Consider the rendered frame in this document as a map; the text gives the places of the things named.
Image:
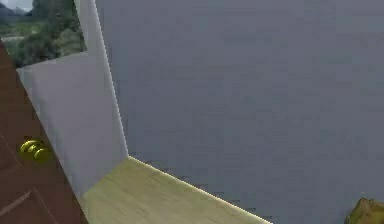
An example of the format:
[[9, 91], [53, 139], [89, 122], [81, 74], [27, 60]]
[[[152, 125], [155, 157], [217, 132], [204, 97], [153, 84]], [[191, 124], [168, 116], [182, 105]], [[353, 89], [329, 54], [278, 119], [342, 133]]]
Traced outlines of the yellow round door knob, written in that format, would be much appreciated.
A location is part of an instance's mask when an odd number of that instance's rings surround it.
[[20, 146], [20, 153], [35, 161], [45, 161], [49, 157], [49, 150], [40, 140], [27, 140]]

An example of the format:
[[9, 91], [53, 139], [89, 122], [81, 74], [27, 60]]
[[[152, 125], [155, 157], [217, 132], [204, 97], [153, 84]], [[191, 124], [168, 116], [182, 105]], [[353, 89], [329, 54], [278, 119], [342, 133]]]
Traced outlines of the brown wooden room door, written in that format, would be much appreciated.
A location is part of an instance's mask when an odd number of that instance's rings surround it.
[[[31, 139], [48, 148], [45, 161], [20, 153]], [[89, 224], [2, 41], [0, 224]]]

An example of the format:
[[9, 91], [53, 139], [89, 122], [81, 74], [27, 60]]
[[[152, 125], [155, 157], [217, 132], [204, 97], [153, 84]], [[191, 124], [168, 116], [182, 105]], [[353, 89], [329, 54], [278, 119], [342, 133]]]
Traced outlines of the olive yellow lumpy object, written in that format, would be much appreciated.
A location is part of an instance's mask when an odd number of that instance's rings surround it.
[[345, 217], [344, 224], [384, 224], [384, 202], [360, 198]]

